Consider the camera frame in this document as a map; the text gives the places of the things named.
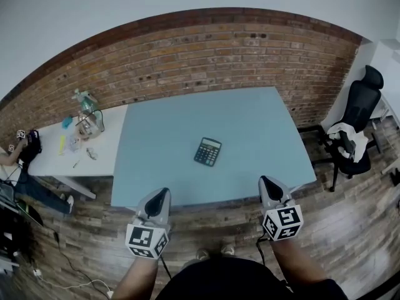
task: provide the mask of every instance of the black shirt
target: black shirt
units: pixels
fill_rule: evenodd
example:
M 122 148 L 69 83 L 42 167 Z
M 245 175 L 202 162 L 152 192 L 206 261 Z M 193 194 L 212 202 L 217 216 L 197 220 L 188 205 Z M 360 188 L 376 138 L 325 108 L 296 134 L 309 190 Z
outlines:
M 192 264 L 175 275 L 160 292 L 163 299 L 347 299 L 333 281 L 325 280 L 291 292 L 263 265 L 236 257 Z

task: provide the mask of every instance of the black backpack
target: black backpack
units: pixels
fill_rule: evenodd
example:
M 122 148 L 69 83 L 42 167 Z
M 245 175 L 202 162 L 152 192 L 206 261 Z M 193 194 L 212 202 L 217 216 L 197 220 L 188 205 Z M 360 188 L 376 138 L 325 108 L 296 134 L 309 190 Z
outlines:
M 37 130 L 30 130 L 26 136 L 28 145 L 22 149 L 18 159 L 21 159 L 24 163 L 22 165 L 22 170 L 28 172 L 29 164 L 39 153 L 42 152 L 42 146 Z

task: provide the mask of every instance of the person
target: person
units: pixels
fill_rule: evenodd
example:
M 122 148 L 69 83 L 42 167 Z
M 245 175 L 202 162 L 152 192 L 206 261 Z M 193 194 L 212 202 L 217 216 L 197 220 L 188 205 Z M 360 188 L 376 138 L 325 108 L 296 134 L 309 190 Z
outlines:
M 292 291 L 266 266 L 234 257 L 234 248 L 226 246 L 220 257 L 209 257 L 200 249 L 196 259 L 185 265 L 156 299 L 347 299 L 293 239 L 270 243 Z M 137 257 L 112 300 L 149 300 L 157 270 L 157 260 Z
M 60 213 L 70 214 L 74 206 L 74 198 L 72 196 L 69 196 L 68 199 L 66 199 L 65 195 L 57 196 L 38 183 L 27 172 L 24 172 L 16 163 L 19 154 L 27 145 L 28 139 L 22 139 L 10 155 L 0 147 L 0 179 L 14 186 L 16 197 L 25 194 Z

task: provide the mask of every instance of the blue pants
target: blue pants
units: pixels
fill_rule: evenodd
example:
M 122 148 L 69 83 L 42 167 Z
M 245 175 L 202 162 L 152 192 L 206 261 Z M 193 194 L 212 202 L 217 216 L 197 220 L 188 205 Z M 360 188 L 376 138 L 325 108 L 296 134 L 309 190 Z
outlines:
M 60 213 L 69 214 L 68 202 L 62 200 L 57 194 L 42 186 L 25 172 L 21 173 L 19 182 L 15 185 L 15 192 L 17 194 L 26 194 Z

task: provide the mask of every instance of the blue table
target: blue table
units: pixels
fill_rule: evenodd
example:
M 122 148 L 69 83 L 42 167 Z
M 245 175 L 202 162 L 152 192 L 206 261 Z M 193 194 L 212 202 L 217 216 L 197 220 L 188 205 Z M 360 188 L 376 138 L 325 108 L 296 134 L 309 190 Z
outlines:
M 213 167 L 193 160 L 203 137 L 222 143 Z M 134 207 L 167 187 L 173 206 L 258 195 L 258 179 L 288 187 L 316 180 L 300 135 L 274 87 L 188 94 L 128 106 L 111 204 Z

